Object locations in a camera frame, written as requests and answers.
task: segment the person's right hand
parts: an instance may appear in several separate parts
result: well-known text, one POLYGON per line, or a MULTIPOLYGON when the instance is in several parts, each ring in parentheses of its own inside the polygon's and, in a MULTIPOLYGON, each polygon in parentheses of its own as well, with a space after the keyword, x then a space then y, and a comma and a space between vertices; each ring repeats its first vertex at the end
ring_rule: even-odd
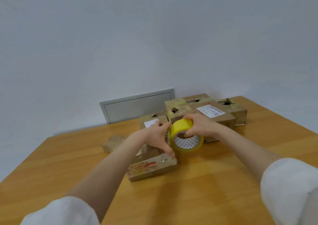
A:
POLYGON ((193 135, 215 137, 225 127, 200 114, 188 114, 183 119, 193 120, 193 127, 186 131, 186 137, 193 135))

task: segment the white sleeve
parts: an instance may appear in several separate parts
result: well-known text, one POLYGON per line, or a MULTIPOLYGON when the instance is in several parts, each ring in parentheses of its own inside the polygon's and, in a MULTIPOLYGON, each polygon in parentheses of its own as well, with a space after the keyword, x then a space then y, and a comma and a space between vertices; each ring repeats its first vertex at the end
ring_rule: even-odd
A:
POLYGON ((304 219, 307 210, 318 205, 312 196, 318 188, 317 168, 296 159, 277 160, 264 172, 260 188, 262 200, 276 224, 313 224, 312 217, 304 219))
POLYGON ((100 225, 95 211, 83 200, 63 197, 27 215, 21 225, 100 225))

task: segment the forearm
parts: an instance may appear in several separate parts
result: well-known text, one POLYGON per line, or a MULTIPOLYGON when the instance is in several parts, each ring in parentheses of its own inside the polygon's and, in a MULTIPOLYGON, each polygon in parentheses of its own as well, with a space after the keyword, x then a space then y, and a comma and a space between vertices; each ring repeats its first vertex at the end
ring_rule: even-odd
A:
POLYGON ((101 222, 116 191, 137 152, 144 145, 144 130, 131 134, 124 143, 108 155, 84 177, 67 196, 82 199, 90 205, 101 222))
POLYGON ((264 171, 270 164, 281 158, 278 154, 258 146, 224 126, 214 136, 232 150, 257 181, 262 179, 264 171))

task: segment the hand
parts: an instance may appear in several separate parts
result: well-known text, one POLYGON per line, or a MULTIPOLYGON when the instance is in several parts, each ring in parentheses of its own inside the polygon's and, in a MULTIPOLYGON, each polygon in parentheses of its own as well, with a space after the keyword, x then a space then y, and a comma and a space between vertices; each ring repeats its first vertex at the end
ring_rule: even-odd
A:
POLYGON ((173 149, 166 143, 164 137, 171 122, 162 125, 160 121, 156 121, 149 128, 144 129, 146 134, 146 143, 152 147, 157 147, 165 151, 169 156, 174 157, 175 153, 173 149))
POLYGON ((205 115, 200 114, 188 114, 183 117, 183 119, 191 119, 193 120, 193 127, 186 131, 185 136, 211 136, 215 137, 220 130, 222 130, 225 126, 216 123, 205 115))

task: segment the yellow tape roll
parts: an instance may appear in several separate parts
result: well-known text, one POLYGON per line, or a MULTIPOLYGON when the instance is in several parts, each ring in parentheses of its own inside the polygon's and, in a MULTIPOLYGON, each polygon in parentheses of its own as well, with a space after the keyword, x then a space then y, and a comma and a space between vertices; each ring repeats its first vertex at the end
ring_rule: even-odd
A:
POLYGON ((173 149, 179 151, 195 151, 203 144, 203 137, 194 135, 189 138, 179 138, 177 135, 184 134, 193 126, 193 121, 189 119, 177 120, 171 126, 170 144, 173 149))

